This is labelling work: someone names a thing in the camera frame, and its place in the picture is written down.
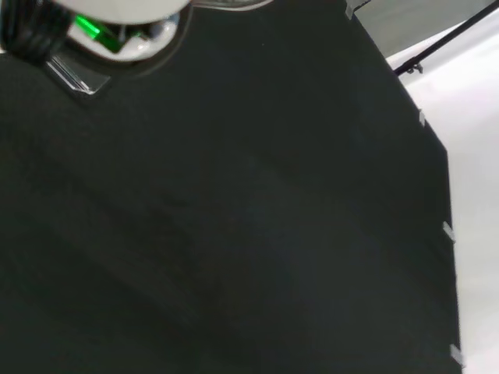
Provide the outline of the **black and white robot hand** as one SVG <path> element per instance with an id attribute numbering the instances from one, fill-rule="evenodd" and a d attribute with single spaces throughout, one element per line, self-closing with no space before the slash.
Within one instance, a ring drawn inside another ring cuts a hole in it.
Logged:
<path id="1" fill-rule="evenodd" d="M 64 44 L 117 65 L 152 59 L 179 41 L 195 8 L 248 12 L 265 1 L 3 1 L 1 52 L 34 65 Z"/>

